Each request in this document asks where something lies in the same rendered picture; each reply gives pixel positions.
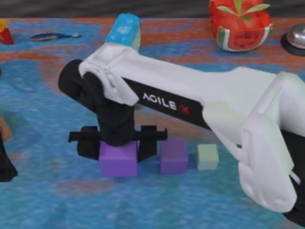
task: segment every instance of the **light blue toy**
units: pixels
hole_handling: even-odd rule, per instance
[[[141,43],[139,18],[131,13],[120,14],[105,39],[105,43],[108,42],[126,45],[139,50]]]

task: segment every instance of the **white robotic arm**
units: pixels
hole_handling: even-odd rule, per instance
[[[297,75],[244,67],[205,73],[112,43],[83,61],[79,72],[95,74],[110,100],[211,129],[239,161],[241,186],[253,201],[282,213],[295,205],[294,163],[281,131],[305,136],[305,85]]]

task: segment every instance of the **light green block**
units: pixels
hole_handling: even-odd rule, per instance
[[[215,170],[217,169],[219,157],[217,145],[200,144],[197,146],[197,169],[198,170]]]

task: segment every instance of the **table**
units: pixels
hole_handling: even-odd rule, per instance
[[[304,59],[286,53],[281,35],[303,19],[274,19],[274,33],[248,53],[228,53],[203,19],[143,19],[140,53],[207,72],[242,65],[305,78]],[[296,229],[281,214],[252,203],[238,180],[237,162],[211,132],[149,109],[137,125],[158,125],[188,138],[189,171],[161,176],[158,157],[139,164],[135,178],[102,177],[99,164],[77,156],[68,132],[96,125],[94,114],[62,95],[57,78],[72,59],[103,43],[114,19],[11,19],[16,44],[0,45],[0,113],[14,137],[5,146],[19,171],[0,184],[2,229]],[[39,32],[78,31],[78,39],[30,42]],[[199,143],[218,145],[215,171],[198,172]]]

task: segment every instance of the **purple block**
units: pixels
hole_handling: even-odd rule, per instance
[[[113,147],[101,142],[99,162],[107,177],[136,177],[138,175],[137,142]]]
[[[168,138],[160,143],[161,168],[163,175],[187,172],[187,141],[182,137]]]

